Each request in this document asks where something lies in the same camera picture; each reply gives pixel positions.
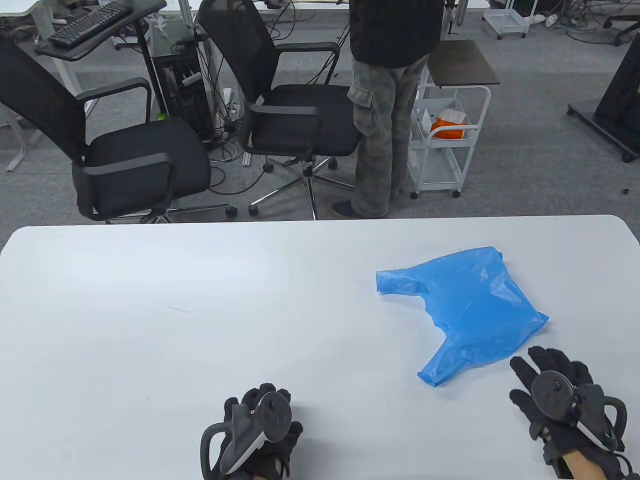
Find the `orange bag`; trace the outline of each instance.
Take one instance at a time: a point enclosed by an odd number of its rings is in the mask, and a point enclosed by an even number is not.
[[[456,124],[454,122],[448,122],[447,120],[442,120],[441,118],[436,118],[436,121],[431,126],[431,131],[433,132],[436,128],[439,127],[450,127],[457,126],[460,124]],[[434,137],[442,138],[443,140],[462,140],[465,135],[464,130],[445,130],[444,132],[438,132],[434,135]]]

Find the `black jacket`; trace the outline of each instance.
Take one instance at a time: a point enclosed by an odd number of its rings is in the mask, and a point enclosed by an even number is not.
[[[408,67],[440,41],[444,0],[349,0],[351,52],[375,67]]]

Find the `gray carpet floor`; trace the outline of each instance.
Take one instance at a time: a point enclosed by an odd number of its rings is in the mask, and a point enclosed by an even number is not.
[[[625,13],[633,13],[633,7]],[[333,40],[347,17],[343,20],[318,15],[299,24],[289,41]],[[424,192],[418,200],[410,200],[407,193],[392,205],[389,216],[613,214],[640,235],[640,161],[622,163],[615,148],[566,115],[567,103],[602,95],[628,46],[584,44],[568,38],[561,29],[544,26],[532,27],[526,39],[506,35],[498,41],[481,22],[480,14],[472,12],[457,33],[452,38],[472,38],[478,43],[502,81],[492,88],[492,102],[464,192],[458,199],[448,192]],[[40,61],[53,71],[47,59]],[[276,81],[306,81],[323,62],[322,54],[288,54],[281,61]],[[81,84],[92,87],[145,75],[138,53],[115,51],[110,44],[102,45],[74,68]],[[350,83],[348,43],[337,72],[334,83]],[[221,80],[230,81],[226,67]],[[478,107],[477,99],[467,100],[471,110]],[[143,108],[140,92],[100,100],[88,119],[88,140],[142,122]],[[0,248],[16,229],[26,225],[91,223],[77,212],[70,161],[56,146],[42,139],[13,173],[6,173],[4,167],[16,148],[9,129],[0,129]],[[221,164],[227,179],[218,189],[237,191],[249,185],[259,175],[261,164],[258,157],[253,158],[251,168],[243,168],[239,161]],[[327,175],[351,182],[354,169],[355,158],[344,158],[340,159],[340,168]],[[216,175],[214,172],[214,181],[219,178]],[[207,192],[183,199],[178,206],[229,201],[240,211],[236,221],[254,220],[246,206],[291,178],[289,172],[276,169],[242,195],[226,197]],[[628,195],[623,195],[624,188],[629,189]],[[323,219],[331,218],[330,202],[348,198],[346,192],[324,185],[316,190]],[[264,204],[259,219],[310,219],[306,191],[295,188]],[[183,216],[180,221],[226,220],[222,212],[208,212]]]

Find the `chair armrest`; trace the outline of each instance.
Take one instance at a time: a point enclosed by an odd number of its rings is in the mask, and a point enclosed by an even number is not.
[[[83,104],[89,100],[99,99],[102,97],[108,97],[115,93],[126,92],[127,90],[133,90],[134,88],[144,88],[147,91],[147,105],[145,110],[145,121],[149,122],[151,119],[151,86],[149,82],[142,77],[135,77],[122,82],[113,83],[111,85],[101,86],[86,92],[80,93],[76,98]]]
[[[340,45],[335,42],[316,42],[309,44],[280,44],[276,45],[276,50],[278,54],[284,52],[331,52],[333,53],[333,63],[331,65],[331,69],[329,73],[326,75],[326,80],[324,81],[325,85],[329,85],[329,81],[333,77],[333,72],[335,72],[335,67],[338,65],[338,60],[340,60]]]
[[[258,115],[289,115],[289,116],[302,116],[313,117],[315,122],[313,127],[308,130],[308,149],[304,152],[261,152],[255,150],[249,145],[249,139],[253,126],[255,125],[255,119]],[[240,143],[242,147],[250,154],[268,154],[268,155],[281,155],[291,156],[292,153],[296,155],[305,156],[311,158],[314,148],[316,146],[317,134],[322,126],[322,118],[316,107],[292,107],[292,106],[278,106],[278,105],[256,105],[247,104],[244,121],[242,122],[242,128],[240,130]]]
[[[93,183],[101,177],[133,172],[134,170],[140,169],[151,170],[159,166],[167,170],[166,176],[163,178],[163,183],[160,184],[160,182],[158,182],[157,190],[164,195],[161,204],[164,205],[165,208],[168,208],[171,200],[173,200],[175,167],[167,154],[154,154],[102,166],[74,166],[74,170],[77,173],[77,175],[74,175],[74,183],[76,184],[78,209],[80,213],[97,221],[110,220],[112,216],[93,213]],[[143,209],[153,206],[154,205],[145,205]]]

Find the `black glove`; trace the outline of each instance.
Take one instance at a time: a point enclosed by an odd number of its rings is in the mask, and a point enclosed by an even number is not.
[[[531,347],[529,356],[540,371],[553,370],[560,372],[576,386],[583,383],[593,383],[593,378],[591,378],[587,366],[582,362],[571,362],[560,350]],[[520,381],[531,393],[531,384],[538,376],[538,372],[520,356],[514,356],[510,365]],[[531,395],[522,390],[512,390],[509,393],[509,398],[531,422],[531,428],[529,429],[531,437],[534,440],[540,437],[545,442],[545,461],[547,465],[553,465],[558,478],[573,478],[562,459],[562,455],[575,450],[578,450],[593,463],[597,463],[608,480],[618,480],[624,476],[620,469],[618,458],[613,453],[605,452],[596,446],[577,428],[546,417],[536,406]],[[624,451],[625,447],[622,440],[618,439],[618,442],[620,451]]]
[[[247,405],[249,409],[255,410],[262,397],[268,392],[275,392],[276,387],[271,383],[263,383],[260,388],[253,388],[244,394],[242,403]],[[278,390],[278,393],[284,396],[288,402],[291,402],[291,394],[283,388]],[[238,404],[238,400],[235,397],[227,399],[225,402],[225,422],[231,420],[231,409],[234,405]],[[280,480],[286,471],[287,477],[289,476],[289,460],[291,458],[291,452],[293,447],[298,443],[298,438],[302,434],[303,428],[300,422],[291,422],[289,432],[277,444],[271,442],[264,442],[264,445],[260,450],[256,450],[246,460],[244,465],[240,467],[240,470],[247,473],[248,478],[262,477],[267,480]],[[231,434],[227,434],[225,439],[220,445],[220,455],[218,461],[213,467],[212,474],[213,479],[219,479],[222,474],[220,472],[220,458],[231,443]],[[276,468],[276,460],[280,462],[280,471]]]

